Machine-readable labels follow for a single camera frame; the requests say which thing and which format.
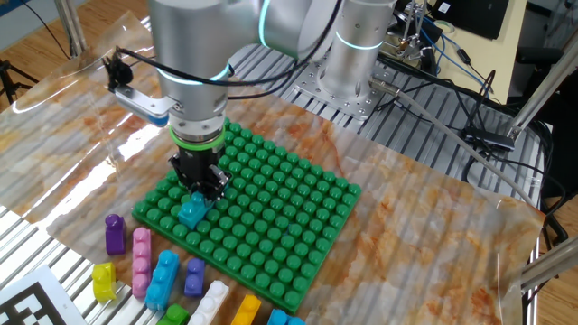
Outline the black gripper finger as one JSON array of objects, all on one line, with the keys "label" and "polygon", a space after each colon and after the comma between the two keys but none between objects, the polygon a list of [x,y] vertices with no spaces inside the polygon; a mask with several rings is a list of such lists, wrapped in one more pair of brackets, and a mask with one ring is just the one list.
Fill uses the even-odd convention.
[{"label": "black gripper finger", "polygon": [[230,180],[230,173],[221,170],[216,165],[210,165],[208,175],[204,180],[204,197],[206,200],[215,201],[222,196]]},{"label": "black gripper finger", "polygon": [[199,189],[202,175],[194,159],[186,155],[175,154],[170,158],[169,162],[175,170],[179,182],[189,192],[195,192]]}]

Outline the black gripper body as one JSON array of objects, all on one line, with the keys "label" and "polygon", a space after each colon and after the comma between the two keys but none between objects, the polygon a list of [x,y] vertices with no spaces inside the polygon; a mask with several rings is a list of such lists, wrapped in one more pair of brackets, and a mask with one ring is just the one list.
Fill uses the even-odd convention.
[{"label": "black gripper body", "polygon": [[204,184],[205,177],[208,175],[209,166],[210,165],[218,166],[219,159],[223,154],[223,149],[213,148],[203,151],[193,151],[190,149],[180,147],[179,154],[186,155],[189,158],[192,158],[196,161],[196,163],[199,166],[200,173],[202,175],[202,181],[200,182],[200,184]]}]

